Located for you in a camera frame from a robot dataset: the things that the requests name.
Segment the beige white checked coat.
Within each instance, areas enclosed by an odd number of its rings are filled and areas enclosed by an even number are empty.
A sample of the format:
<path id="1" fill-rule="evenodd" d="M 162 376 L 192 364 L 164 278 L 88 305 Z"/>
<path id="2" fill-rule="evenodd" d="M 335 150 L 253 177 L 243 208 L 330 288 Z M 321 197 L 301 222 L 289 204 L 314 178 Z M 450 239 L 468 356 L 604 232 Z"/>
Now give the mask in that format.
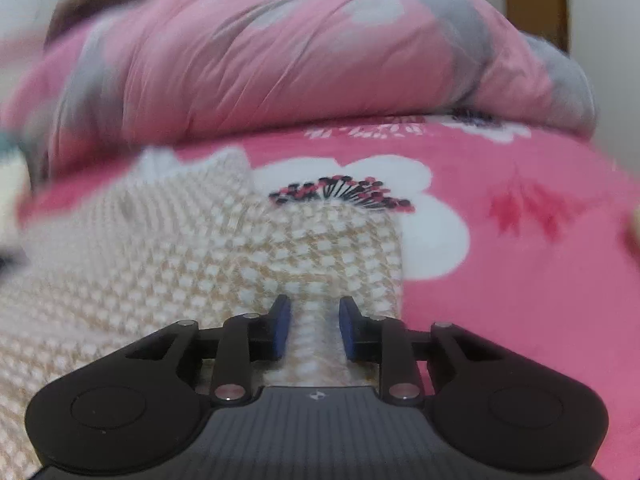
<path id="1" fill-rule="evenodd" d="M 68 214 L 30 222 L 23 255 L 1 275 L 1 474 L 38 460 L 28 401 L 52 380 L 179 321 L 205 327 L 290 297 L 282 363 L 265 385 L 368 386 L 347 362 L 340 299 L 397 316 L 400 240 L 392 216 L 334 200 L 276 205 L 244 153 L 199 162 L 149 150 L 128 174 Z"/>

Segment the cream knit cardigan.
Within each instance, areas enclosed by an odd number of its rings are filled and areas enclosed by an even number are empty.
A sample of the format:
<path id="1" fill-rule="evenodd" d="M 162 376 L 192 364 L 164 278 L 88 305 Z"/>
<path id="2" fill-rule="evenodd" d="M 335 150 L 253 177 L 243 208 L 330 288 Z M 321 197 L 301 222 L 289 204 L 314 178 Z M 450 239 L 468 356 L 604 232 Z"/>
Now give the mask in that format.
<path id="1" fill-rule="evenodd" d="M 628 220 L 628 240 L 637 250 L 640 249 L 640 207 L 637 206 L 629 214 Z"/>

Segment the pink flowered bed sheet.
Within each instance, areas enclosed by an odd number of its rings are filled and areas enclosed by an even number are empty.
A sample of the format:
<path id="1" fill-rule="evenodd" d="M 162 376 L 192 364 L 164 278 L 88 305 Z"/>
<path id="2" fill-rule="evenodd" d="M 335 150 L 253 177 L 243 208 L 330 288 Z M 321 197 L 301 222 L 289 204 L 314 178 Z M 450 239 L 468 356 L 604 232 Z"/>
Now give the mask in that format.
<path id="1" fill-rule="evenodd" d="M 555 131 L 413 116 L 102 152 L 51 188 L 79 193 L 68 214 L 149 150 L 199 162 L 226 148 L 276 205 L 393 217 L 389 318 L 409 332 L 423 403 L 380 399 L 378 366 L 346 358 L 337 309 L 345 358 L 373 367 L 371 385 L 262 384 L 285 346 L 253 364 L 250 402 L 218 405 L 208 331 L 224 323 L 184 319 L 35 393 L 25 479 L 638 477 L 636 181 Z"/>

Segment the pink floral duvet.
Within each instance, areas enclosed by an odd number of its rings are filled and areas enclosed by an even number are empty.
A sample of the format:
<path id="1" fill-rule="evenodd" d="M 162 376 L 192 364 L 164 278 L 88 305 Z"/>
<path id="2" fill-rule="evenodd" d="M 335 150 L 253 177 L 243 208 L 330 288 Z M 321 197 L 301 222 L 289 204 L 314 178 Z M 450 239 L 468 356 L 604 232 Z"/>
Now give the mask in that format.
<path id="1" fill-rule="evenodd" d="M 596 126 L 580 66 L 485 0 L 141 0 L 43 53 L 1 143 L 49 180 L 102 152 L 456 108 Z"/>

